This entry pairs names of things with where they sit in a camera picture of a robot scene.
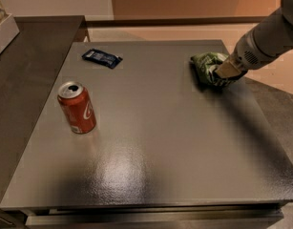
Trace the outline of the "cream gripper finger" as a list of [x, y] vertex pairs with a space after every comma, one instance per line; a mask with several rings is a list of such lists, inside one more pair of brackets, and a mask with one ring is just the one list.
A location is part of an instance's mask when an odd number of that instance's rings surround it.
[[220, 78], [232, 78], [246, 73], [246, 69], [236, 57], [229, 56], [217, 66], [215, 73]]

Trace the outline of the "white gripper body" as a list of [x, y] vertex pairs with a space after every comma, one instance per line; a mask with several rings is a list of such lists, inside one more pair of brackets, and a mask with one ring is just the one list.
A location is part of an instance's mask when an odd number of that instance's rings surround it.
[[253, 33], [247, 32], [241, 37], [230, 54], [230, 61], [237, 69], [243, 71], [257, 70], [270, 63], [270, 57], [257, 46]]

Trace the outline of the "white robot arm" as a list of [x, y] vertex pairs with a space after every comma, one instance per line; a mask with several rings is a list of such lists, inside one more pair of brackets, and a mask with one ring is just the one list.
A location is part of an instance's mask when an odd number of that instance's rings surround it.
[[238, 41], [215, 74], [220, 78], [237, 77], [270, 64], [290, 50], [293, 50], [293, 0], [281, 0], [277, 10]]

